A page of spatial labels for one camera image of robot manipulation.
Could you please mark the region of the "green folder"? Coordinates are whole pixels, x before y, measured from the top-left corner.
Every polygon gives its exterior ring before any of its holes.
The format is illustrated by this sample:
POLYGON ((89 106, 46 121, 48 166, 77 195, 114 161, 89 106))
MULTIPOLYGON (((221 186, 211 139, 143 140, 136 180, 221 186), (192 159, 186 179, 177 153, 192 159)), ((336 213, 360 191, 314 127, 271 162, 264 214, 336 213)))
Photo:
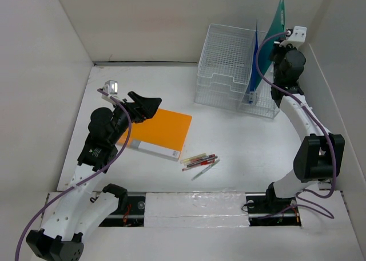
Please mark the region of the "green folder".
MULTIPOLYGON (((267 40, 269 37, 271 37, 275 34, 284 32, 284 31, 285 31, 285 2, 284 2, 284 0, 280 0, 276 13, 273 18, 273 21, 271 23, 271 26, 270 26, 264 40, 267 40)), ((261 48, 261 50, 259 52, 258 65, 259 65, 259 68, 260 68, 260 71, 262 74, 265 74, 271 65, 271 62, 269 60, 269 55, 273 48, 274 41, 275 41, 275 38, 272 38, 261 48)), ((257 87, 259 86, 260 82, 261 82, 261 77, 258 73, 257 87)))

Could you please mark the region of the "blue folder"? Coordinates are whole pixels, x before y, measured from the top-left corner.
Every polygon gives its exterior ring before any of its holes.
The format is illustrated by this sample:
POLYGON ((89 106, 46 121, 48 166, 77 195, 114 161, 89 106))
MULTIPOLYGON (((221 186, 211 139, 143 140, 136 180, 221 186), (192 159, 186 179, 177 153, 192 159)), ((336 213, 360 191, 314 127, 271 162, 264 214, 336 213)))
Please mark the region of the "blue folder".
POLYGON ((254 49, 253 49, 253 59, 252 59, 252 70, 250 74, 250 81, 248 88, 246 90, 247 93, 247 103, 253 104, 254 94, 257 88, 257 78, 258 78, 258 71, 256 68, 256 55, 258 52, 258 22, 256 22, 256 32, 254 35, 254 49))

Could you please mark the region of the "orange folder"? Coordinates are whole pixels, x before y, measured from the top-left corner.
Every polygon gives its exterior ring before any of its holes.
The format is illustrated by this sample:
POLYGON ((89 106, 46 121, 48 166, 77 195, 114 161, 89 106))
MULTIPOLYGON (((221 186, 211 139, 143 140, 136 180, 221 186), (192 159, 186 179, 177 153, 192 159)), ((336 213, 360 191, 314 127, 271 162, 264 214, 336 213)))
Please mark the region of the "orange folder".
POLYGON ((132 124, 127 147, 178 161, 191 121, 190 115, 159 109, 150 120, 132 124))

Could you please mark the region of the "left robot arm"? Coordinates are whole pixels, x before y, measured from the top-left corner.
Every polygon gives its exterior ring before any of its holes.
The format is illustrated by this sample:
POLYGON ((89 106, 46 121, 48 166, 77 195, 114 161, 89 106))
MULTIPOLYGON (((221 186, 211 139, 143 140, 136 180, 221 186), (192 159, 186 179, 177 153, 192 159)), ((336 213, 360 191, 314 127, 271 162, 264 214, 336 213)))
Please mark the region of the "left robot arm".
POLYGON ((108 184, 94 201, 92 193, 105 177, 122 149, 117 141, 132 125, 149 120, 156 114, 161 98, 142 97, 129 92, 132 99, 118 100, 102 89, 99 92, 113 104, 110 110, 94 110, 88 125, 89 134, 78 157, 74 175, 68 189, 53 200, 58 204, 51 217, 39 230, 31 230, 26 243, 34 254, 43 260, 79 260, 89 236, 111 213, 121 213, 127 208, 128 193, 125 188, 108 184))

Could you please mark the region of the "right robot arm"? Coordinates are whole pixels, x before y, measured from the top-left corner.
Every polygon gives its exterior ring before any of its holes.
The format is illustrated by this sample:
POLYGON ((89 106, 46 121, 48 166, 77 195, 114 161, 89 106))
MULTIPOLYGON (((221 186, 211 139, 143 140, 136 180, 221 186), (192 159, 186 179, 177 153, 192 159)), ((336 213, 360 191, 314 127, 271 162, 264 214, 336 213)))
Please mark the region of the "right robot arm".
POLYGON ((332 196, 340 173, 345 139, 329 131, 307 104, 298 83, 306 63, 302 52, 292 44, 275 41, 269 59, 273 62, 272 99, 290 119, 301 140, 293 169, 266 190, 264 204, 268 210, 276 212, 285 205, 285 200, 302 192, 325 199, 332 196), (322 196, 309 189, 310 185, 325 180, 331 182, 328 194, 322 196))

